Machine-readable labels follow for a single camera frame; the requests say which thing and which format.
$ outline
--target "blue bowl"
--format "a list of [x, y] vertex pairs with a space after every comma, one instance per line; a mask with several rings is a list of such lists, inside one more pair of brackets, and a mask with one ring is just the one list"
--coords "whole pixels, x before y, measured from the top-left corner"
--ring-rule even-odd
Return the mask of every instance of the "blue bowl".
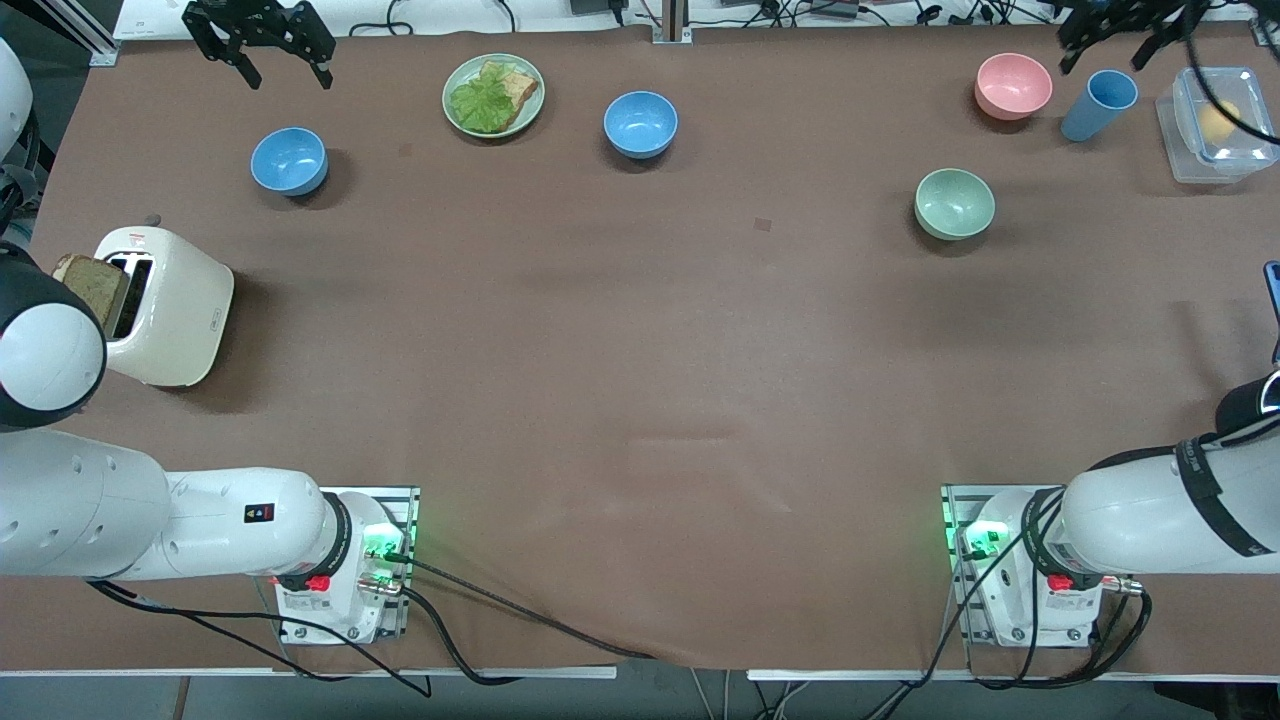
[[678, 126], [676, 106], [648, 90], [627, 92], [604, 111], [604, 135], [618, 152], [634, 160], [653, 158], [666, 150]]
[[250, 172], [257, 184], [285, 197], [306, 195], [329, 174], [324, 141], [307, 128], [280, 128], [253, 149]]

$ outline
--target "toast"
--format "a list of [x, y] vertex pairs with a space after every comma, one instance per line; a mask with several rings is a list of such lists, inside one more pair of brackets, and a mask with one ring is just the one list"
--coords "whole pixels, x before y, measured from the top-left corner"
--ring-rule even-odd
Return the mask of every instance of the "toast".
[[[480, 72], [483, 73], [493, 67], [502, 68], [502, 65], [503, 63], [485, 60]], [[512, 113], [511, 118], [508, 118], [507, 122], [494, 132], [503, 132], [511, 127], [511, 123], [516, 122], [516, 118], [520, 117], [520, 111], [525, 108], [525, 102], [527, 102], [529, 99], [534, 96], [534, 91], [538, 90], [538, 81], [532, 76], [527, 76], [512, 68], [511, 72], [502, 78], [502, 87], [507, 91], [507, 96], [511, 97], [511, 104], [516, 106], [516, 111]]]
[[124, 270], [87, 255], [63, 255], [50, 275], [79, 296], [104, 328], [129, 287]]

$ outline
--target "black plug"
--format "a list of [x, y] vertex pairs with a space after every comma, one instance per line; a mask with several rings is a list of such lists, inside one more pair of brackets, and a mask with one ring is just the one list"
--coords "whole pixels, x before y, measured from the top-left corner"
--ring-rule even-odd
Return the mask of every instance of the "black plug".
[[923, 13], [915, 15], [915, 24], [927, 26], [929, 24], [929, 20], [938, 19], [938, 15], [941, 14], [942, 14], [942, 5], [929, 5], [928, 8], [924, 9]]

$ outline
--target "gray floor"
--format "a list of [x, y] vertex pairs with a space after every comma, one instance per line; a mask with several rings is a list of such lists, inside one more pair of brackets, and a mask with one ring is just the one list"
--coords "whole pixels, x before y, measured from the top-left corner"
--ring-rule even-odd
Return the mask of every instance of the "gray floor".
[[[119, 0], [81, 0], [110, 27]], [[0, 8], [0, 36], [23, 59], [36, 92], [46, 141], [56, 147], [84, 83], [88, 54], [13, 10]], [[723, 673], [701, 671], [710, 707], [721, 716]], [[179, 701], [178, 678], [0, 678], [0, 720], [127, 719], [172, 720]], [[627, 662], [620, 678], [605, 680], [525, 680], [504, 688], [479, 688], [457, 678], [438, 679], [435, 697], [422, 701], [385, 679], [321, 684], [296, 678], [196, 678], [183, 720], [326, 720], [367, 716], [607, 719], [707, 716], [686, 669], [660, 662]], [[859, 717], [890, 691], [890, 683], [815, 683], [787, 705], [797, 720]], [[759, 697], [736, 673], [730, 717], [749, 720]], [[764, 688], [772, 703], [778, 683]], [[1211, 715], [1156, 696], [1144, 683], [1093, 683], [1053, 692], [991, 692], [963, 683], [925, 687], [902, 703], [895, 717], [1004, 717], [1043, 720], [1203, 720]]]

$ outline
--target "bowl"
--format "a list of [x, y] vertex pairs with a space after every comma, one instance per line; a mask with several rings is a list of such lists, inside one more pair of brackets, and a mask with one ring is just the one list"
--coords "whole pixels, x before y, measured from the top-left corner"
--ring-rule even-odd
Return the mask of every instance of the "bowl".
[[320, 136], [307, 128], [280, 128], [253, 149], [248, 169], [257, 184], [285, 197], [306, 195], [329, 174]]
[[[538, 88], [534, 90], [534, 94], [525, 101], [525, 106], [520, 109], [520, 114], [516, 115], [515, 122], [512, 122], [507, 129], [502, 132], [476, 132], [467, 129], [462, 127], [457, 115], [453, 113], [453, 108], [449, 106], [449, 96], [453, 95], [453, 91], [457, 90], [460, 85], [466, 85], [475, 79], [475, 77], [480, 74], [480, 68], [489, 60], [502, 63], [504, 65], [515, 65], [516, 72], [525, 73], [538, 81]], [[517, 132], [525, 129], [529, 127], [529, 123], [534, 122], [538, 113], [541, 111], [543, 102], [545, 100], [547, 81], [543, 79], [543, 73], [538, 72], [538, 68], [535, 68], [529, 60], [507, 53], [489, 53], [488, 55], [471, 58], [466, 63], [462, 63], [458, 65], [458, 69], [453, 70], [449, 79], [444, 81], [444, 91], [440, 94], [440, 105], [444, 108], [444, 117], [449, 119], [449, 123], [458, 128], [458, 131], [470, 135], [471, 137], [480, 137], [484, 140], [498, 140], [500, 137], [516, 135]]]
[[987, 58], [978, 68], [973, 95], [978, 106], [997, 120], [1020, 120], [1053, 96], [1053, 78], [1044, 65], [1018, 53]]
[[618, 152], [632, 160], [659, 155], [676, 137], [677, 127], [676, 106], [648, 90], [627, 92], [604, 110], [604, 135]]
[[933, 170], [915, 188], [915, 219], [938, 240], [973, 237], [987, 229], [995, 217], [996, 196], [982, 178], [968, 170]]

